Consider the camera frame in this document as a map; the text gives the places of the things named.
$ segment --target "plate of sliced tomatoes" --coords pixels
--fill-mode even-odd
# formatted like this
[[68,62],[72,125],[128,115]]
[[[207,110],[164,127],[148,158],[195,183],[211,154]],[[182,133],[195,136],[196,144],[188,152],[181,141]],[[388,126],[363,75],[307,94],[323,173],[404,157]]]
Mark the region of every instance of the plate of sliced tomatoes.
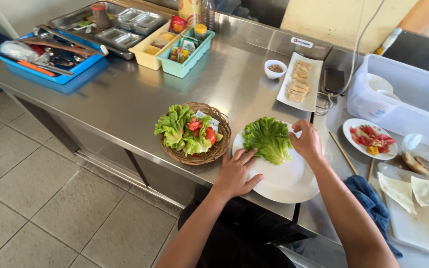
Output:
[[395,139],[372,122],[358,118],[349,119],[345,121],[342,130],[355,148],[372,158],[389,160],[398,154]]

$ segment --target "green lettuce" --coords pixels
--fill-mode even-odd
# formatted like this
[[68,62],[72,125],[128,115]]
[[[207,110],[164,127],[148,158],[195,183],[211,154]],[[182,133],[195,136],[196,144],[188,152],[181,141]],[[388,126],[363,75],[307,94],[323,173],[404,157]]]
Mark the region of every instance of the green lettuce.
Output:
[[207,115],[199,120],[201,120],[202,124],[199,137],[195,137],[194,131],[187,129],[183,138],[183,141],[185,142],[185,146],[183,147],[183,152],[185,153],[185,156],[206,153],[208,149],[211,148],[211,141],[205,139],[206,127],[211,125],[208,123],[208,121],[211,120],[211,116]]
[[292,160],[288,149],[292,149],[287,136],[287,124],[273,117],[263,117],[248,124],[243,133],[243,146],[248,151],[257,148],[256,157],[263,156],[267,161],[280,165]]
[[177,148],[183,139],[183,128],[188,119],[191,119],[193,111],[188,105],[173,105],[169,108],[168,115],[160,116],[158,124],[155,124],[155,135],[163,133],[165,147]]

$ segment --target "mint green organizer tray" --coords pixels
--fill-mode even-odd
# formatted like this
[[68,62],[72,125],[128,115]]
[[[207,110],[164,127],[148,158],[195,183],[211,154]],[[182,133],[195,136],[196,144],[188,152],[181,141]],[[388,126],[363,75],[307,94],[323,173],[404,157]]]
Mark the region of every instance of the mint green organizer tray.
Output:
[[[180,78],[185,77],[191,68],[199,61],[199,59],[208,51],[211,44],[211,39],[215,36],[215,33],[212,31],[206,31],[207,37],[206,39],[196,48],[196,50],[191,54],[184,63],[179,64],[174,62],[168,58],[170,52],[172,51],[172,47],[177,47],[180,44],[180,40],[173,43],[173,45],[163,52],[160,56],[157,56],[157,59],[162,61],[163,71],[174,76],[178,76]],[[194,37],[194,28],[191,28],[186,35],[190,37]]]

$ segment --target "spice jar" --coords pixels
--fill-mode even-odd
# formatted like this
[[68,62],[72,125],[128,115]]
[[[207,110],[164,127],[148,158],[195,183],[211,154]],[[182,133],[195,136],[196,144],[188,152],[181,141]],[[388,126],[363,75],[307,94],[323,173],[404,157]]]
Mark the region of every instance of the spice jar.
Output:
[[95,19],[95,25],[100,30],[105,30],[112,27],[112,21],[107,14],[107,9],[102,3],[95,3],[91,5],[92,13]]
[[197,24],[194,26],[194,37],[199,41],[204,41],[206,39],[206,30],[207,27],[203,24]]

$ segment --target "blue towel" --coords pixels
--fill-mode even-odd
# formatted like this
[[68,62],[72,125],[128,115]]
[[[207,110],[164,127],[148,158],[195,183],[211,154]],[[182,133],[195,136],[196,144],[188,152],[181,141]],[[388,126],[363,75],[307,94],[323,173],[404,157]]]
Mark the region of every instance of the blue towel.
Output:
[[387,236],[387,225],[390,221],[390,213],[377,193],[373,191],[372,186],[368,184],[364,177],[359,175],[353,175],[347,178],[347,180],[345,180],[345,185],[365,208],[373,222],[375,222],[395,258],[403,258],[403,254],[390,243],[389,237]]

